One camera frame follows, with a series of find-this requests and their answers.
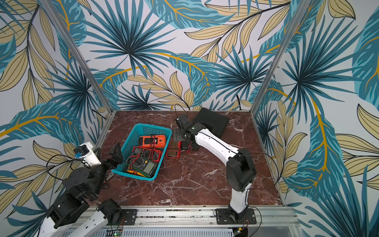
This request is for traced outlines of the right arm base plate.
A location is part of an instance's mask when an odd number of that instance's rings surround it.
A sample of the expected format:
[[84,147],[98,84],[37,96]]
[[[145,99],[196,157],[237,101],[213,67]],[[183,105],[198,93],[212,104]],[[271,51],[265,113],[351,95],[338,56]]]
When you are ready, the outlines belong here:
[[247,208],[241,213],[236,213],[230,208],[217,208],[214,210],[214,216],[218,225],[250,225],[257,223],[254,210],[251,208]]

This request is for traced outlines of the small orange clamp meter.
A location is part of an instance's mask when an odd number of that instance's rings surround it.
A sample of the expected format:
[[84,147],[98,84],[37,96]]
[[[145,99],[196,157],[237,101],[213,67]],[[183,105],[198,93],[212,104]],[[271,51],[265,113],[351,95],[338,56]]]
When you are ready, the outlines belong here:
[[161,149],[166,146],[166,137],[164,135],[141,136],[138,139],[138,146]]

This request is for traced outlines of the green multimeter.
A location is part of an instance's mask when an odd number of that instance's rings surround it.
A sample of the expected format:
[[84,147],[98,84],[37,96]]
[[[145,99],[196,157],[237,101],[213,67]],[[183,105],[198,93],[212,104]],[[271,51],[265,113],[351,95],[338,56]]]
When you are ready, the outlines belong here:
[[128,164],[128,170],[136,171],[140,175],[152,178],[155,175],[158,163],[143,157],[138,157]]

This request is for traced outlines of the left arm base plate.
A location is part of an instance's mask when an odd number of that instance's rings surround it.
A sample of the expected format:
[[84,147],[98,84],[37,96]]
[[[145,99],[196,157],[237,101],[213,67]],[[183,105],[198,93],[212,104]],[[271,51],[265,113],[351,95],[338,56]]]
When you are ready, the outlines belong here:
[[137,209],[121,209],[117,214],[116,225],[117,226],[134,226],[136,217],[137,217]]

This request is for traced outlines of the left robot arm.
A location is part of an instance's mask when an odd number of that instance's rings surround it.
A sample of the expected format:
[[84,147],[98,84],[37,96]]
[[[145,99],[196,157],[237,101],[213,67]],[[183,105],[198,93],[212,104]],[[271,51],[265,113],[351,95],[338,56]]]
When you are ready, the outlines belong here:
[[[89,208],[89,201],[98,199],[107,179],[107,172],[122,164],[123,157],[120,144],[115,144],[109,154],[110,158],[100,161],[90,142],[85,142],[74,148],[75,158],[84,164],[77,168],[62,181],[65,192],[59,196],[47,210],[37,237],[59,237],[66,229],[80,218]],[[120,225],[125,220],[121,207],[108,199],[101,203],[81,226],[74,230],[73,237],[89,237],[98,229]]]

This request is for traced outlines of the yellow multimeter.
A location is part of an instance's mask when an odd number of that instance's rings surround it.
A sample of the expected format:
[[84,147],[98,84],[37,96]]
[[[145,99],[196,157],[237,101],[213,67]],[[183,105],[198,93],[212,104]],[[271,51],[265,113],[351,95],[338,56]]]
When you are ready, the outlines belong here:
[[135,171],[135,170],[130,170],[130,169],[128,169],[127,172],[128,172],[129,174],[133,174],[133,175],[137,175],[137,176],[145,177],[144,174],[142,174],[142,173],[140,173],[140,172],[138,172],[138,171]]

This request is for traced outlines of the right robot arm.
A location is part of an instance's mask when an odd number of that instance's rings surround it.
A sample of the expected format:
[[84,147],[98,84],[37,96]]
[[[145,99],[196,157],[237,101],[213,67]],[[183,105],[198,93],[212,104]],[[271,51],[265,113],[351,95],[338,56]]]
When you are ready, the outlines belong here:
[[190,122],[187,115],[176,118],[175,122],[186,142],[207,149],[226,166],[226,179],[232,188],[229,213],[234,219],[241,219],[249,208],[249,191],[257,174],[251,153],[227,144],[205,125]]

